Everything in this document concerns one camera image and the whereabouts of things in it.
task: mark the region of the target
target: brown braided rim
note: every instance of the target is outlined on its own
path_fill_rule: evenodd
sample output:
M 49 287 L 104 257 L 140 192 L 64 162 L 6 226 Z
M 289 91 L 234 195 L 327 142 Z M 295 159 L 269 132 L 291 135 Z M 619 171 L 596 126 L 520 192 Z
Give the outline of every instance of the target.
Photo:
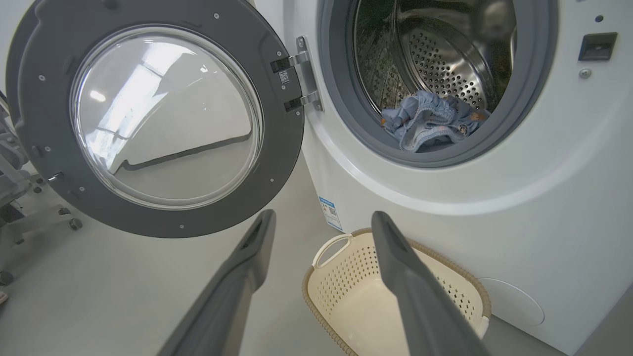
M 371 231 L 372 230 L 370 228 L 360 229 L 360 230 L 352 232 L 351 235 L 352 235 L 352 237 L 355 238 L 355 237 L 357 237 L 359 235 L 366 234 L 366 233 L 371 232 Z M 412 248 L 414 248 L 414 249 L 424 253 L 425 255 L 428 255 L 428 256 L 434 258 L 438 262 L 446 265 L 448 268 L 452 269 L 457 274 L 459 274 L 460 276 L 464 277 L 468 282 L 470 282 L 475 287 L 475 289 L 479 293 L 479 296 L 481 297 L 481 302 L 482 302 L 482 305 L 484 307 L 484 311 L 483 311 L 482 315 L 484 317 L 490 319 L 490 316 L 492 315 L 492 306 L 490 304 L 490 297 L 488 296 L 488 292 L 486 292 L 486 289 L 484 288 L 484 285 L 481 284 L 481 282 L 478 281 L 477 278 L 475 278 L 475 276 L 470 274 L 467 270 L 461 268 L 458 264 L 454 263 L 450 259 L 440 255 L 439 253 L 431 250 L 430 248 L 428 248 L 428 247 L 426 247 L 426 246 L 424 246 L 424 245 L 422 245 L 420 243 L 417 243 L 416 241 L 411 240 L 411 239 L 407 239 L 407 241 L 409 242 L 409 245 L 411 245 Z M 310 308 L 310 311 L 312 312 L 312 314 L 319 321 L 321 326 L 323 326 L 323 328 L 325 329 L 325 332 L 328 333 L 328 335 L 330 335 L 332 340 L 334 340 L 334 342 L 337 343 L 337 345 L 340 346 L 341 350 L 343 350 L 343 352 L 346 355 L 358 356 L 358 354 L 356 352 L 354 352 L 354 350 L 352 350 L 352 348 L 349 347 L 349 345 L 345 341 L 343 341 L 343 339 L 336 333 L 336 331 L 334 331 L 334 329 L 332 329 L 330 324 L 325 320 L 325 318 L 318 311 L 317 306 L 310 299 L 310 295 L 308 295 L 308 281 L 310 280 L 310 276 L 312 275 L 312 272 L 314 272 L 314 270 L 315 270 L 314 267 L 310 266 L 310 268 L 306 272 L 306 275 L 303 277 L 303 283 L 301 284 L 301 293 L 303 294 L 303 300 L 306 301 L 306 304 L 308 305 L 308 308 Z

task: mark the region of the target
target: laundry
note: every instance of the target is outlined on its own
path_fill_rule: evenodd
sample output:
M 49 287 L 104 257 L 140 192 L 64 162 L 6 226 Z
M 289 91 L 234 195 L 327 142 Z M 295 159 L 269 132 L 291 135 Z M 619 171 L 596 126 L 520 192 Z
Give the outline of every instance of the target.
M 449 96 L 418 91 L 400 102 L 399 108 L 382 110 L 383 128 L 396 140 L 403 151 L 416 152 L 423 145 L 458 143 L 470 136 L 488 118 L 464 101 Z

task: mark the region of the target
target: white washing machine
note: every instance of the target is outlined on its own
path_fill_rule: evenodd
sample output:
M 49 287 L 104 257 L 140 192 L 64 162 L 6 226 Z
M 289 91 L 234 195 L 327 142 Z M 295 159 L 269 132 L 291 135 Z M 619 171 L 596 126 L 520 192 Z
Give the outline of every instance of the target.
M 387 212 L 575 353 L 633 282 L 633 3 L 255 3 L 3 4 L 0 91 L 38 171 L 105 224 L 184 238 L 252 216 L 303 149 L 330 225 Z M 380 112 L 417 90 L 490 116 L 401 151 Z

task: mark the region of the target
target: beige laundry basket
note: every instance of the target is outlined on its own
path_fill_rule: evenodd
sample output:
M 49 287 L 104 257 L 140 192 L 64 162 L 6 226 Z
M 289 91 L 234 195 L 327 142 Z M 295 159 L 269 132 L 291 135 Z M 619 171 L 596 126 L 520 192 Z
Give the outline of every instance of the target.
M 343 243 L 339 251 L 322 260 L 332 245 Z M 491 315 L 484 286 L 442 255 L 415 241 L 409 240 L 409 244 L 482 338 Z M 301 289 L 312 314 L 347 355 L 409 355 L 398 301 L 380 278 L 371 229 L 325 243 Z

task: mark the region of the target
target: gray rubber seal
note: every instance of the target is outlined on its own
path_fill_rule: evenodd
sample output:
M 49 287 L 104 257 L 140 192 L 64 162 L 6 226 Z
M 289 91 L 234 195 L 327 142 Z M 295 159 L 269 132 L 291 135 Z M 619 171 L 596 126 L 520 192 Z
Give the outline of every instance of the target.
M 517 58 L 510 83 L 486 124 L 464 141 L 436 151 L 410 153 L 376 124 L 380 118 L 363 94 L 353 59 L 354 12 L 359 0 L 323 0 L 319 53 L 328 93 L 351 132 L 389 160 L 423 168 L 457 165 L 495 147 L 526 117 L 549 74 L 558 36 L 556 0 L 514 0 Z
M 216 203 L 181 211 L 132 203 L 101 183 L 79 148 L 69 110 L 78 66 L 103 38 L 143 24 L 178 26 L 224 48 L 260 97 L 264 138 L 258 161 L 245 181 Z M 287 56 L 271 26 L 245 0 L 37 1 L 22 19 L 8 56 L 11 118 L 36 169 L 46 178 L 62 173 L 51 186 L 87 215 L 119 230 L 159 238 L 211 234 L 263 208 L 294 168 L 303 139 L 303 109 L 286 112 L 284 103 L 300 97 L 301 88 L 290 68 L 290 82 L 282 90 L 270 66 Z

